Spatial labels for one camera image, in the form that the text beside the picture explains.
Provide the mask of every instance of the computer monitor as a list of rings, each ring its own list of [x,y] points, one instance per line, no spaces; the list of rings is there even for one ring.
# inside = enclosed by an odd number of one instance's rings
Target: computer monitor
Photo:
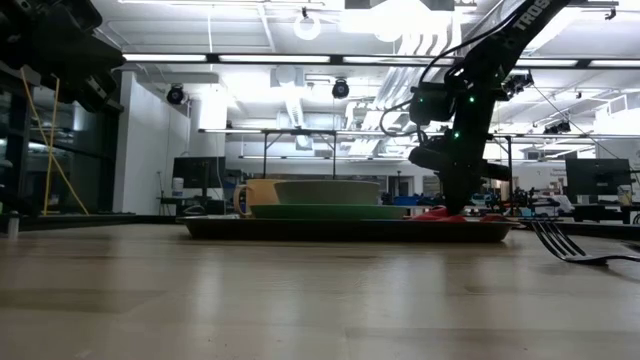
[[[173,177],[184,179],[185,189],[221,188],[224,170],[224,157],[190,156],[173,160]]]
[[[567,159],[567,190],[578,195],[618,195],[618,188],[631,185],[629,159]]]

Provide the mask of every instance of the cable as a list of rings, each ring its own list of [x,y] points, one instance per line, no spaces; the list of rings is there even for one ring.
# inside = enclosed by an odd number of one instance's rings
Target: cable
[[[500,21],[496,26],[492,27],[491,29],[483,32],[480,35],[474,36],[473,38],[464,41],[462,43],[460,43],[460,45],[454,46],[449,50],[443,51],[441,52],[439,55],[437,55],[436,57],[433,58],[433,60],[431,60],[431,62],[429,63],[429,65],[427,65],[427,67],[424,69],[424,71],[422,72],[422,75],[420,76],[420,82],[424,81],[425,76],[427,76],[427,73],[429,72],[429,70],[431,70],[431,68],[433,67],[433,65],[436,64],[436,62],[440,59],[442,59],[443,57],[458,51],[459,49],[462,49],[463,47],[473,44],[474,42],[481,40],[493,33],[495,33],[496,31],[500,30],[504,25],[506,25],[511,19],[513,19],[515,17],[515,13],[510,14],[509,16],[507,16],[505,19],[503,19],[502,21]],[[460,68],[460,64],[453,66],[452,68],[450,68],[447,73]],[[383,113],[382,113],[382,117],[380,118],[380,130],[387,136],[389,137],[401,137],[401,136],[410,136],[413,134],[418,134],[418,141],[420,142],[420,144],[422,144],[424,141],[426,141],[426,134],[420,130],[420,126],[418,125],[418,129],[414,130],[414,131],[409,131],[409,132],[405,132],[405,133],[391,133],[388,132],[384,126],[382,125],[382,122],[384,120],[384,117],[390,113],[391,111],[400,109],[403,106],[408,105],[409,103],[411,103],[411,100],[405,101],[399,105],[393,106],[389,109],[386,109]]]
[[[431,62],[429,63],[429,65],[427,65],[427,67],[424,69],[424,71],[422,72],[422,75],[420,76],[420,82],[424,81],[424,78],[427,76],[427,73],[429,72],[429,70],[431,70],[431,68],[433,67],[433,65],[436,64],[436,62],[440,59],[442,59],[443,57],[454,53],[460,49],[462,49],[465,46],[471,45],[474,42],[484,39],[485,37],[492,35],[493,33],[497,32],[498,30],[500,30],[503,26],[505,26],[509,21],[511,21],[511,19],[513,19],[516,16],[516,13],[511,13],[509,16],[507,16],[506,18],[504,18],[502,21],[500,21],[496,26],[492,27],[491,29],[483,32],[480,35],[474,36],[471,39],[464,41],[462,43],[460,43],[460,45],[454,46],[449,50],[443,51],[441,52],[438,56],[434,57],[433,60],[431,60]]]
[[[58,95],[60,93],[60,79],[56,79],[56,93],[53,101],[53,116],[51,118],[51,134],[49,135],[49,144],[53,145],[53,135],[56,130],[56,115],[58,114]],[[51,191],[51,159],[53,159],[53,146],[49,146],[49,164],[47,165],[47,180],[44,190],[44,209],[42,212],[47,216],[49,208],[49,192]]]
[[[573,121],[571,121],[571,119],[569,119],[568,116],[564,115],[564,113],[562,111],[560,111],[560,109],[558,109],[558,107],[551,100],[549,100],[549,98],[542,91],[540,91],[540,89],[538,89],[538,87],[535,84],[532,84],[531,86],[533,86],[533,88],[536,89],[536,91],[540,94],[540,96],[542,96],[549,103],[549,105],[551,105],[551,107],[553,107],[558,112],[558,114],[560,114],[560,116],[562,116],[564,118],[564,120],[566,120],[569,124],[571,124],[576,129],[578,129],[578,131],[580,131],[587,139],[591,140],[596,146],[600,146],[602,148],[602,150],[608,152],[609,155],[611,155],[614,158],[620,160],[620,157],[618,157],[616,154],[611,152],[604,145],[602,145],[599,142],[597,142],[587,132],[582,130],[578,125],[576,125]],[[634,169],[631,166],[629,166],[629,170],[633,171]],[[636,178],[636,183],[640,186],[640,179],[638,179],[638,174],[636,174],[636,173],[632,173],[632,174]],[[633,196],[633,184],[631,185],[631,194]]]
[[[24,67],[20,69],[20,74],[22,75],[22,83],[24,84],[24,90],[25,90],[25,93],[27,94],[27,99],[29,100],[29,106],[31,107],[33,116],[36,118],[36,121],[38,122],[38,130],[40,130],[40,135],[42,135],[42,140],[44,141],[44,145],[53,147],[53,144],[49,144],[49,142],[47,141],[47,136],[44,134],[44,130],[42,130],[42,122],[40,121],[40,116],[38,116],[38,111],[36,110],[36,106],[33,102],[33,98],[31,97],[31,91],[29,90],[27,77],[24,74]],[[69,179],[67,179],[67,176],[64,174],[64,171],[62,170],[62,166],[60,166],[58,159],[56,159],[55,157],[52,157],[51,160],[53,160],[53,162],[56,164],[56,167],[58,168],[58,171],[60,172],[62,179],[64,179],[64,182],[69,187],[69,191],[71,191],[71,195],[73,195],[74,199],[76,199],[76,201],[84,211],[85,215],[89,215],[89,211],[87,211],[87,208],[84,207],[84,204],[82,203],[82,201],[80,201],[80,198],[78,198],[78,195],[76,194],[76,191],[73,189],[73,186],[71,186]]]

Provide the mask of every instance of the green plate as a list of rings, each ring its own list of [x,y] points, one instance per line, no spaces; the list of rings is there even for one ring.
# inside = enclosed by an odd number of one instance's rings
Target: green plate
[[[400,206],[383,205],[253,205],[257,219],[398,220],[407,213]]]

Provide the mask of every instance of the bowl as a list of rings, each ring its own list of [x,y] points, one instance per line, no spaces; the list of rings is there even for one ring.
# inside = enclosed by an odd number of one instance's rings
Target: bowl
[[[377,205],[380,184],[368,181],[300,180],[274,185],[280,204]]]

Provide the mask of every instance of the cup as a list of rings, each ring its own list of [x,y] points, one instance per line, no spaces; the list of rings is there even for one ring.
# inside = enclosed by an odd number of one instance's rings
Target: cup
[[[280,182],[283,182],[283,180],[252,179],[247,180],[247,185],[236,186],[236,191],[233,193],[233,207],[236,212],[243,217],[252,217],[251,206],[253,205],[279,204],[278,194],[274,185]],[[246,212],[243,212],[240,207],[240,194],[243,191],[247,192]]]

